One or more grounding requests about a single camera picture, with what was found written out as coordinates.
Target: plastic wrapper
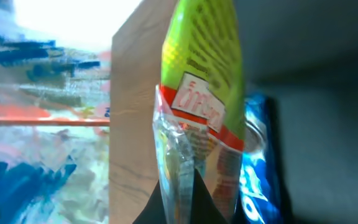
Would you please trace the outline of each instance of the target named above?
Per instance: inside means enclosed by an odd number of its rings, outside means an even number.
[[[247,99],[246,119],[246,148],[240,176],[244,213],[249,223],[283,223],[265,97],[254,94]]]
[[[110,46],[13,9],[0,1],[0,223],[108,223]]]
[[[163,45],[154,112],[168,223],[189,223],[196,168],[215,206],[234,213],[244,146],[244,80],[231,0],[181,0]]]

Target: blue foil package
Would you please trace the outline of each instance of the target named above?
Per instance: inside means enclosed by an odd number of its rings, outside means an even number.
[[[266,98],[252,95],[245,107],[246,148],[239,181],[242,207],[249,223],[283,223]]]

